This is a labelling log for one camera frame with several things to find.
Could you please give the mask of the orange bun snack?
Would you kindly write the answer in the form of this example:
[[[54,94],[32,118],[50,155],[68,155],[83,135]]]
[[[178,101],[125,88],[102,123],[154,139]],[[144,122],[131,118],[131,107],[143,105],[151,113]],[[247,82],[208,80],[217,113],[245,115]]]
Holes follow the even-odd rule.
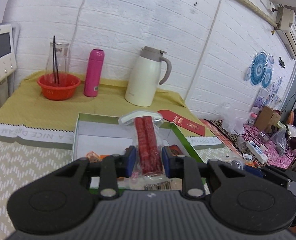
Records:
[[[86,154],[86,158],[90,163],[99,163],[101,162],[107,155],[98,155],[95,152],[91,151]]]

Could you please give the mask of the clear barcode snack packet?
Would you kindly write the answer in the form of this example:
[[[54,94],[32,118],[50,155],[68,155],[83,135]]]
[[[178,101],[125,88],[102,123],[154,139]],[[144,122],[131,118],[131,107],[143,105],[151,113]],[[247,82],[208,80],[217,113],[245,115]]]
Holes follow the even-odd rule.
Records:
[[[165,175],[129,178],[125,185],[127,189],[144,191],[180,191],[183,188],[181,179],[169,179]]]

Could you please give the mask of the red sausage stick pack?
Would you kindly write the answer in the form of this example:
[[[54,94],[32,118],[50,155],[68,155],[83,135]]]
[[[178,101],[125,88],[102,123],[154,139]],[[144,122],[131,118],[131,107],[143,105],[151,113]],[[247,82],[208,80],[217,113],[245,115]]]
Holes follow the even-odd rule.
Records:
[[[133,135],[139,173],[142,176],[163,174],[161,150],[164,144],[159,135],[159,128],[164,119],[161,114],[142,110],[132,111],[120,117],[118,122]]]

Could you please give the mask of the dark brown snack bag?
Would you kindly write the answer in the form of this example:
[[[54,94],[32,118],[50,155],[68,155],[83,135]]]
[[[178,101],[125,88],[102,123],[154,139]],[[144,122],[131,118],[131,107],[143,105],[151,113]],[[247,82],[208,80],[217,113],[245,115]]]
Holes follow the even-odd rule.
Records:
[[[171,152],[171,156],[175,156],[175,157],[177,157],[177,156],[184,157],[185,156],[177,145],[171,145],[168,148]]]

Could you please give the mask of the green cardboard box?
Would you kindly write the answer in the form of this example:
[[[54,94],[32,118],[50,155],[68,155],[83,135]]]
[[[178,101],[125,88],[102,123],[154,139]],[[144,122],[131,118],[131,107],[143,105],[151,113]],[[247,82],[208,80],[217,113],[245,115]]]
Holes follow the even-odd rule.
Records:
[[[84,184],[104,199],[119,188],[180,193],[187,199],[205,196],[196,151],[175,124],[158,113],[131,113],[121,118],[79,114],[73,143],[74,160],[86,162]]]

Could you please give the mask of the red envelope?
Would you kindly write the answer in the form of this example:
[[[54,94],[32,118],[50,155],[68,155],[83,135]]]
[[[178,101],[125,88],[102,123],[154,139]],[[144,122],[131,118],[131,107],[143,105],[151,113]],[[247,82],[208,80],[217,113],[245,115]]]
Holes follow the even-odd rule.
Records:
[[[159,110],[158,113],[161,114],[166,121],[173,122],[177,126],[196,133],[201,137],[205,136],[205,127],[201,124],[191,121],[190,119],[187,119],[170,110]]]

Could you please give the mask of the white power strip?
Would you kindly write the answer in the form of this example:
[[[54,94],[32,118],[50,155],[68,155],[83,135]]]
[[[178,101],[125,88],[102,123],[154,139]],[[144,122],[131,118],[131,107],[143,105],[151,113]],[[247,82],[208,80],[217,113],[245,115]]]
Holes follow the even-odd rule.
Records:
[[[268,157],[265,153],[255,144],[253,141],[246,142],[247,148],[254,154],[254,156],[258,159],[258,161],[262,164],[267,163]]]

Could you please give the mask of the brown cardboard box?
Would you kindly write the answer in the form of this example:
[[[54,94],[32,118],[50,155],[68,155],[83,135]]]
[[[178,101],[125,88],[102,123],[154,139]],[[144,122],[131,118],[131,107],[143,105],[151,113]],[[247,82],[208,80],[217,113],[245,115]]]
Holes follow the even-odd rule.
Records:
[[[276,126],[280,119],[281,116],[279,114],[279,110],[274,110],[270,107],[264,106],[260,111],[254,126],[260,131],[271,133],[271,126]]]

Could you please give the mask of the pink thermos bottle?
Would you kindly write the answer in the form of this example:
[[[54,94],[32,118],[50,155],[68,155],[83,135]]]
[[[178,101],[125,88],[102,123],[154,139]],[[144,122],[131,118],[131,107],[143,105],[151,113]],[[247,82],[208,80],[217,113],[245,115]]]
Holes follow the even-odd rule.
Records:
[[[87,97],[93,98],[98,95],[104,58],[105,53],[102,49],[95,48],[90,52],[83,91]]]

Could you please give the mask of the red plastic basket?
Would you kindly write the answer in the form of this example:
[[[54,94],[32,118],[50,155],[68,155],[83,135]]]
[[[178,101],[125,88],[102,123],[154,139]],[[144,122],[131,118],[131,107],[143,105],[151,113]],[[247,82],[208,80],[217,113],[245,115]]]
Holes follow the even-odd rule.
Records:
[[[70,99],[76,88],[81,84],[79,77],[72,74],[59,74],[59,78],[63,78],[63,85],[50,83],[53,81],[53,75],[42,75],[38,78],[37,83],[41,87],[42,95],[49,100],[63,101]]]

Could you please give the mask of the cream thermos jug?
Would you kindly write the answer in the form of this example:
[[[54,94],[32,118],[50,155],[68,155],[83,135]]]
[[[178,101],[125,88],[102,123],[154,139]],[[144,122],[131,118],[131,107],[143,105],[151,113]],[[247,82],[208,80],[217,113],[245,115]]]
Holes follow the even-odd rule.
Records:
[[[141,49],[128,80],[125,99],[140,106],[151,106],[156,89],[168,80],[172,64],[164,57],[166,51],[145,46]]]

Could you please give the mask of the yellow green tablecloth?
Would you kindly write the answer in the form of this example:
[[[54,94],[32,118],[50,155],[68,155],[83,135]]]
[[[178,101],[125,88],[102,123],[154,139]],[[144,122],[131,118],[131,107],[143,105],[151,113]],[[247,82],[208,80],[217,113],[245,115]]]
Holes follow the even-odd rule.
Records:
[[[94,98],[84,96],[79,85],[70,99],[52,101],[42,95],[37,83],[41,75],[35,72],[21,81],[0,108],[1,124],[74,131],[79,113],[122,116],[139,109],[124,98],[126,81],[101,79]]]

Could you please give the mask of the black stirring stick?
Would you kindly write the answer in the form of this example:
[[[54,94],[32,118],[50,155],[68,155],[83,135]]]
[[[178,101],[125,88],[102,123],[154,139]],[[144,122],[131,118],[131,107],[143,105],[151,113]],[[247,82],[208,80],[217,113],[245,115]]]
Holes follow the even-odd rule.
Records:
[[[57,53],[56,53],[56,36],[53,36],[53,82],[56,85],[60,84],[60,79],[59,79],[59,70],[58,70],[58,62],[57,62]]]

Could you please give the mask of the glass carafe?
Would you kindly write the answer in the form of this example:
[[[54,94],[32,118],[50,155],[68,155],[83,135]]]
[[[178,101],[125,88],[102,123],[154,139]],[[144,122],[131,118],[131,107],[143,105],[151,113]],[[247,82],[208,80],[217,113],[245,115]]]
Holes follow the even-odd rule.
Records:
[[[69,67],[67,56],[69,43],[50,42],[49,56],[45,69],[46,83],[55,86],[65,86]]]

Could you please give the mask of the white water dispenser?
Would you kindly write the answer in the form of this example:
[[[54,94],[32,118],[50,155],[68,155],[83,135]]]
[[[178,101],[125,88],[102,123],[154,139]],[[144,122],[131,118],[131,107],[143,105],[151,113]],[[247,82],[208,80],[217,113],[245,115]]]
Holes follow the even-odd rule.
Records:
[[[0,108],[15,90],[18,24],[0,24]]]

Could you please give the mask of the white air conditioner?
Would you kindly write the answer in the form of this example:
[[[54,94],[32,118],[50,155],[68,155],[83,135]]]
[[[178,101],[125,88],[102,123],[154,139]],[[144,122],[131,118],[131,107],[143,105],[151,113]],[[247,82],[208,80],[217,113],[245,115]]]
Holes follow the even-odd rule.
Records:
[[[287,48],[292,59],[296,60],[296,14],[293,10],[279,7],[276,17],[276,32]]]

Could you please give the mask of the blue round wall decoration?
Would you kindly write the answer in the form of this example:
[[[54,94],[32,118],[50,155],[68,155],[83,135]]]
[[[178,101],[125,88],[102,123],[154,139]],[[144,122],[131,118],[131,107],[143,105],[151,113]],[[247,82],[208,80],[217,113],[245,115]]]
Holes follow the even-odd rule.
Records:
[[[252,86],[260,85],[263,89],[269,88],[273,77],[275,58],[265,51],[258,52],[252,59],[244,75],[244,81]]]

